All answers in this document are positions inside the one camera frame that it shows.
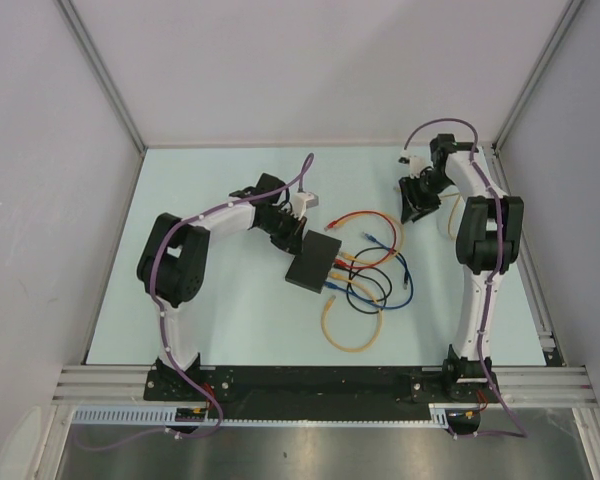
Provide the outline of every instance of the white table surface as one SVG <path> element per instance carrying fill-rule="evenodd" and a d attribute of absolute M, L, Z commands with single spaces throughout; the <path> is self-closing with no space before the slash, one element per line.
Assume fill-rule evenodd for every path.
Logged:
<path fill-rule="evenodd" d="M 169 212 L 191 216 L 254 185 L 263 172 L 289 181 L 307 153 L 315 153 L 305 189 L 319 195 L 307 228 L 322 232 L 331 220 L 359 209 L 400 215 L 398 147 L 242 148 L 149 150 L 106 290 L 87 363 L 151 364 L 159 349 L 156 309 L 136 278 L 136 265 L 155 218 Z M 428 156 L 427 148 L 413 153 Z M 446 357 L 462 303 L 462 267 L 454 244 L 438 231 L 437 212 L 405 227 L 407 258 L 415 296 L 407 307 L 385 312 L 376 343 L 351 354 L 331 346 L 320 329 L 320 314 L 333 294 L 312 293 L 284 280 L 292 257 L 270 244 L 260 230 L 241 232 L 212 246 L 202 289 L 184 309 L 195 322 L 204 364 L 215 365 L 438 365 Z M 331 235 L 351 253 L 371 246 L 373 233 L 390 242 L 382 221 L 351 221 Z M 402 270 L 386 266 L 402 302 Z M 368 340 L 375 316 L 355 312 L 341 294 L 330 311 L 332 336 L 357 346 Z M 544 365 L 531 311 L 514 265 L 498 295 L 491 336 L 497 365 Z"/>

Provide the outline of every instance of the gray wall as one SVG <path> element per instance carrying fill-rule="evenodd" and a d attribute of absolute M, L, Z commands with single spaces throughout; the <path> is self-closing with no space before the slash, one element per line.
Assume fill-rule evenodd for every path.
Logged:
<path fill-rule="evenodd" d="M 75 0 L 151 146 L 493 139 L 566 3 Z"/>
<path fill-rule="evenodd" d="M 139 163 L 54 3 L 0 2 L 0 448 L 78 360 Z"/>
<path fill-rule="evenodd" d="M 559 341 L 600 400 L 600 0 L 585 4 L 502 153 Z"/>

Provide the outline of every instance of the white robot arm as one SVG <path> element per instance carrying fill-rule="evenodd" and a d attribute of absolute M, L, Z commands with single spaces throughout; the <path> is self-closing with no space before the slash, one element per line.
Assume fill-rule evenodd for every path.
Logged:
<path fill-rule="evenodd" d="M 489 332 L 495 300 L 503 275 L 518 255 L 524 205 L 519 197 L 508 196 L 495 186 L 488 172 L 474 168 L 472 143 L 458 143 L 453 135 L 441 134 L 430 147 L 433 166 L 400 179 L 402 221 L 417 221 L 435 211 L 440 206 L 439 194 L 451 184 L 465 200 L 456 239 L 456 256 L 464 265 L 464 296 L 444 368 L 452 372 L 455 383 L 485 382 L 479 348 L 490 370 Z M 503 223 L 502 262 L 495 274 L 499 246 L 494 195 L 500 201 Z"/>
<path fill-rule="evenodd" d="M 271 242 L 281 250 L 299 255 L 303 244 L 306 224 L 305 213 L 318 203 L 316 195 L 298 191 L 277 204 L 281 194 L 266 199 L 235 202 L 270 192 L 284 186 L 284 182 L 263 174 L 255 187 L 233 192 L 229 196 L 229 208 L 218 210 L 180 228 L 169 242 L 156 278 L 156 294 L 164 304 L 164 336 L 159 359 L 172 366 L 164 345 L 181 370 L 187 370 L 199 358 L 199 347 L 194 322 L 181 315 L 181 305 L 198 293 L 204 280 L 208 248 L 237 232 L 257 227 L 270 234 Z M 165 234 L 181 219 L 170 214 L 160 215 L 153 226 L 142 257 L 137 276 L 150 291 L 150 276 L 156 252 Z"/>

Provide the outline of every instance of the cable connector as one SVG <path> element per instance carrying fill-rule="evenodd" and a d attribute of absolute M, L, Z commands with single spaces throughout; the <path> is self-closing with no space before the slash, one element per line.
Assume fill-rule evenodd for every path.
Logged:
<path fill-rule="evenodd" d="M 291 204 L 293 214 L 297 218 L 302 218 L 309 208 L 318 206 L 319 198 L 314 193 L 298 191 L 291 195 L 289 203 Z"/>
<path fill-rule="evenodd" d="M 367 232 L 362 232 L 362 236 L 373 243 L 378 243 L 378 239 Z"/>
<path fill-rule="evenodd" d="M 337 229 L 340 228 L 340 225 L 338 225 L 337 220 L 334 220 L 333 222 L 327 223 L 327 225 L 324 227 L 324 231 L 326 232 L 327 230 L 331 230 L 331 229 Z"/>
<path fill-rule="evenodd" d="M 349 260 L 350 262 L 353 262 L 356 260 L 356 257 L 354 257 L 353 255 L 351 255 L 347 252 L 340 252 L 338 255 L 340 255 L 345 260 Z"/>
<path fill-rule="evenodd" d="M 427 166 L 428 162 L 425 158 L 415 155 L 409 157 L 409 176 L 411 178 L 418 178 Z"/>
<path fill-rule="evenodd" d="M 345 278 L 344 276 L 340 275 L 337 272 L 331 272 L 331 273 L 329 273 L 329 276 L 331 278 L 334 278 L 335 280 L 343 280 L 345 282 L 348 280 L 347 278 Z"/>

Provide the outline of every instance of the purple cable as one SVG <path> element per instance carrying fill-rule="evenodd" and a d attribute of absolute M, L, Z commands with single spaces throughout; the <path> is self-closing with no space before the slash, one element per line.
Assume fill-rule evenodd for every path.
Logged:
<path fill-rule="evenodd" d="M 471 148 L 471 151 L 469 152 L 469 163 L 474 168 L 474 170 L 478 173 L 478 175 L 480 176 L 480 179 L 482 180 L 482 183 L 484 184 L 485 188 L 489 191 L 489 193 L 491 194 L 491 196 L 493 197 L 493 199 L 495 201 L 495 205 L 496 205 L 496 225 L 497 225 L 497 232 L 496 233 L 497 233 L 497 238 L 498 238 L 498 256 L 497 256 L 497 259 L 496 259 L 496 268 L 493 269 L 493 271 L 491 272 L 491 274 L 487 277 L 487 281 L 486 281 L 487 288 L 486 288 L 486 291 L 485 291 L 485 304 L 484 304 L 484 310 L 482 311 L 482 320 L 480 322 L 480 330 L 478 330 L 478 359 L 480 360 L 480 366 L 482 367 L 482 371 L 484 373 L 484 376 L 487 379 L 487 383 L 489 385 L 489 389 L 496 396 L 496 398 L 498 399 L 498 403 L 500 403 L 500 405 L 502 405 L 502 408 L 504 409 L 504 411 L 507 412 L 507 415 L 509 416 L 509 418 L 511 419 L 511 421 L 513 422 L 513 424 L 520 431 L 518 433 L 518 432 L 508 432 L 508 431 L 504 431 L 504 430 L 487 430 L 487 431 L 484 431 L 484 432 L 477 432 L 475 434 L 457 435 L 453 431 L 453 429 L 451 428 L 451 426 L 449 426 L 449 433 L 451 433 L 454 436 L 454 438 L 458 437 L 458 436 L 477 437 L 477 436 L 499 436 L 499 435 L 505 435 L 505 436 L 510 436 L 510 437 L 519 437 L 519 438 L 527 438 L 529 436 L 529 434 L 527 433 L 527 431 L 525 430 L 525 428 L 520 423 L 520 420 L 518 419 L 518 416 L 509 408 L 509 406 L 507 405 L 507 403 L 504 401 L 504 398 L 502 398 L 502 395 L 498 391 L 498 388 L 496 387 L 496 384 L 493 381 L 493 378 L 491 378 L 491 374 L 489 373 L 489 369 L 487 368 L 487 365 L 486 365 L 486 363 L 484 361 L 484 352 L 483 352 L 483 340 L 484 340 L 484 334 L 485 334 L 485 330 L 484 329 L 487 326 L 487 320 L 489 318 L 489 308 L 491 306 L 490 304 L 491 304 L 491 295 L 492 295 L 492 289 L 493 289 L 493 279 L 498 274 L 498 272 L 500 271 L 500 269 L 502 268 L 502 261 L 503 261 L 503 256 L 504 256 L 504 235 L 503 235 L 504 224 L 503 224 L 503 220 L 502 220 L 502 203 L 500 202 L 500 197 L 498 197 L 498 194 L 495 191 L 495 189 L 493 188 L 493 185 L 491 185 L 491 182 L 489 181 L 489 178 L 484 174 L 484 172 L 480 168 L 480 165 L 478 165 L 476 163 L 475 159 L 474 159 L 474 150 L 478 146 L 478 131 L 469 122 L 467 122 L 466 120 L 462 120 L 460 118 L 453 118 L 453 117 L 437 118 L 435 120 L 431 120 L 429 122 L 423 123 L 418 128 L 416 128 L 411 133 L 411 135 L 409 135 L 409 138 L 405 142 L 405 144 L 404 144 L 404 150 L 407 149 L 407 147 L 409 146 L 409 143 L 411 143 L 411 140 L 413 139 L 413 137 L 420 130 L 422 130 L 425 127 L 428 127 L 429 125 L 433 125 L 435 123 L 442 123 L 442 122 L 460 123 L 462 125 L 465 125 L 465 126 L 469 127 L 469 129 L 473 133 L 473 146 Z"/>

